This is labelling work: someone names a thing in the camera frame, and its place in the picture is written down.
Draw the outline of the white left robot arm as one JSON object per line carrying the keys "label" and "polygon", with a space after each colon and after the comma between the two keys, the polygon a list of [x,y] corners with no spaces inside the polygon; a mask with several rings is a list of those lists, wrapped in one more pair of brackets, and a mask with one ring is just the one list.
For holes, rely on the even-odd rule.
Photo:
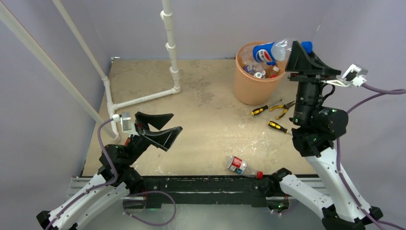
{"label": "white left robot arm", "polygon": [[[168,151],[182,127],[164,130],[173,114],[135,114],[132,120],[128,113],[114,114],[97,129],[102,149],[101,168],[91,180],[68,201],[51,211],[41,211],[36,219],[44,230],[82,230],[88,222],[116,201],[131,196],[140,196],[147,201],[148,194],[159,194],[158,189],[148,189],[145,179],[132,164],[150,147]],[[130,137],[124,145],[104,145],[101,129],[107,123],[120,123],[122,131]]]}

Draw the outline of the gold red drink bottle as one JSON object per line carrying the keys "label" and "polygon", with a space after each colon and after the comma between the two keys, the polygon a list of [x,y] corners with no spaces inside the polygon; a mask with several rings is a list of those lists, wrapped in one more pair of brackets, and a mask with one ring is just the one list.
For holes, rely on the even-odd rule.
{"label": "gold red drink bottle", "polygon": [[279,69],[277,66],[273,66],[272,69],[271,69],[271,71],[270,71],[270,73],[269,73],[270,78],[275,78],[275,77],[277,77],[277,76],[279,75],[279,70],[280,70],[280,69]]}

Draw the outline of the crushed white cap bottle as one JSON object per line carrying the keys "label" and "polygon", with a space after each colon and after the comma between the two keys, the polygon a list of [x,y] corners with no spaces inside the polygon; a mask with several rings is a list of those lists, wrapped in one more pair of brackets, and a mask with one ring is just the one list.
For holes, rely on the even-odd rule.
{"label": "crushed white cap bottle", "polygon": [[266,71],[255,72],[255,73],[253,74],[253,76],[254,76],[255,78],[258,78],[258,79],[265,79],[265,78],[266,78]]}

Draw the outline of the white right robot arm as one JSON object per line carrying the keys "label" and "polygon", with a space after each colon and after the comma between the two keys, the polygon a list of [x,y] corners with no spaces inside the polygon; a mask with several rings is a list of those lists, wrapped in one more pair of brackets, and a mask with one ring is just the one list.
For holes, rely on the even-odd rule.
{"label": "white right robot arm", "polygon": [[366,70],[351,65],[346,72],[327,66],[313,52],[311,42],[284,39],[273,42],[266,54],[268,61],[285,61],[289,80],[298,83],[291,122],[293,146],[316,171],[328,195],[306,187],[291,173],[269,181],[275,195],[283,192],[295,197],[322,220],[327,230],[363,230],[383,217],[358,192],[339,160],[338,138],[346,133],[349,121],[344,110],[324,107],[323,88],[359,87],[365,83]]}

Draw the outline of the small blue Pepsi bottle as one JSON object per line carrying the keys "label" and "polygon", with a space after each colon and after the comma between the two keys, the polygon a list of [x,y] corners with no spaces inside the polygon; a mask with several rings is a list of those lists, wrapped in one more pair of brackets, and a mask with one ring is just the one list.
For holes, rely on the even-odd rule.
{"label": "small blue Pepsi bottle", "polygon": [[243,70],[250,75],[254,75],[256,72],[262,73],[264,71],[264,68],[260,63],[248,64],[243,67]]}

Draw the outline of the red blue label bottle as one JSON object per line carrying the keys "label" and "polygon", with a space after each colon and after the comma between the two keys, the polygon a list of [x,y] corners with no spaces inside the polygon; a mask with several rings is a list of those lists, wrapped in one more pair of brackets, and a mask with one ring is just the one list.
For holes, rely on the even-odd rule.
{"label": "red blue label bottle", "polygon": [[251,177],[256,179],[263,178],[263,172],[256,170],[248,165],[248,163],[237,156],[226,157],[226,168],[240,176]]}

